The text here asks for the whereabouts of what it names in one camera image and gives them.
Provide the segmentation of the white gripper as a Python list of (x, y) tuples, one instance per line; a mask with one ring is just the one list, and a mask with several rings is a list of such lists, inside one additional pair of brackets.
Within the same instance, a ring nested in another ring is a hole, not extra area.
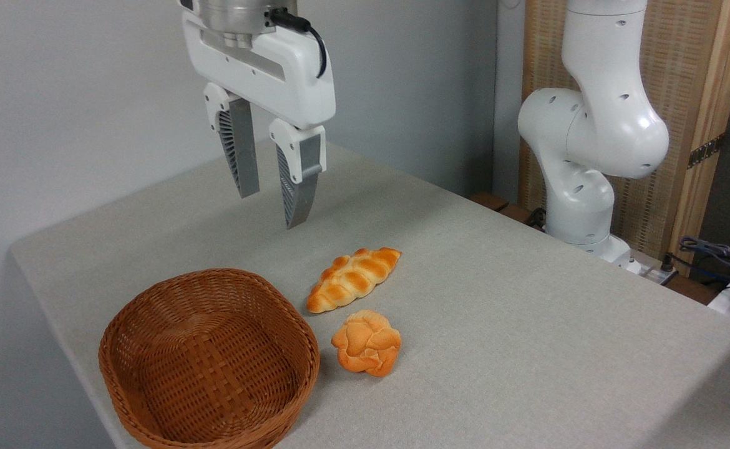
[(311, 34), (274, 23), (274, 11), (294, 4), (182, 2), (189, 59), (209, 80), (203, 89), (209, 125), (220, 137), (242, 198), (260, 190), (249, 102), (279, 117), (269, 133), (277, 150), (286, 228), (301, 225), (311, 212), (319, 174), (327, 170), (321, 124), (336, 113), (328, 55)]

